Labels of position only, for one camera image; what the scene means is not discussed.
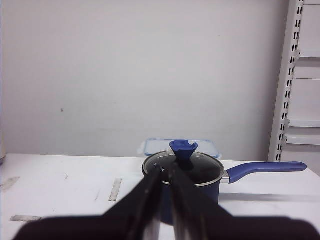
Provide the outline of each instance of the pot lid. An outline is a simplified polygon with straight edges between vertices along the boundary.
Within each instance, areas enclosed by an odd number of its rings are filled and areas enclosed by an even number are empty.
[[[162,169],[162,181],[169,184],[169,168],[176,163],[197,186],[205,186],[219,181],[224,173],[224,166],[212,156],[195,152],[197,143],[189,144],[187,140],[170,142],[172,151],[158,152],[148,157],[142,170],[148,174],[155,165]]]
[[[169,143],[177,139],[160,139],[160,138],[149,138],[144,143],[144,149],[141,151],[144,152],[146,156],[151,156],[158,152],[171,150]],[[197,143],[198,148],[197,152],[208,154],[215,159],[218,159],[222,154],[217,150],[215,144],[210,140],[187,140],[190,144]]]

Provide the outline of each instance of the white table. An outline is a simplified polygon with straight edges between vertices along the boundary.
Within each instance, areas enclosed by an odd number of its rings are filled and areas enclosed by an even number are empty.
[[[1,239],[10,240],[21,221],[36,217],[98,215],[122,199],[143,178],[145,158],[8,154],[1,166]],[[226,169],[242,161],[222,161]],[[109,201],[115,181],[122,183],[117,201]],[[288,216],[312,223],[320,232],[320,177],[303,172],[255,173],[221,184],[219,204],[234,216]],[[161,225],[160,239],[174,239],[173,227]]]

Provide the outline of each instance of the blue saucepan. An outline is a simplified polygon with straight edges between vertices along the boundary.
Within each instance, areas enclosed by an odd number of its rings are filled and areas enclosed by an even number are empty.
[[[142,172],[147,175],[155,165],[162,169],[162,210],[161,220],[172,224],[171,192],[168,170],[172,163],[178,166],[189,176],[194,184],[204,191],[216,203],[219,199],[220,183],[232,184],[244,176],[252,173],[270,172],[300,172],[307,168],[302,162],[249,162],[225,170],[222,163],[214,157],[196,152],[197,143],[189,144],[187,140],[170,142],[172,151],[161,151],[148,157],[143,165]]]

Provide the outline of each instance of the white wall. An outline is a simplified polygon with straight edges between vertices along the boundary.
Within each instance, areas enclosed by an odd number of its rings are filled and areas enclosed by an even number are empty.
[[[288,1],[2,0],[10,153],[135,156],[213,140],[267,160]]]

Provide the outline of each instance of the lid knob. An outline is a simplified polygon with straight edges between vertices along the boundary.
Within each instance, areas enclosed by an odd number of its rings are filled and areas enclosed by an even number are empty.
[[[174,140],[169,143],[174,155],[179,160],[189,160],[191,155],[198,148],[198,144],[190,144],[188,140]]]

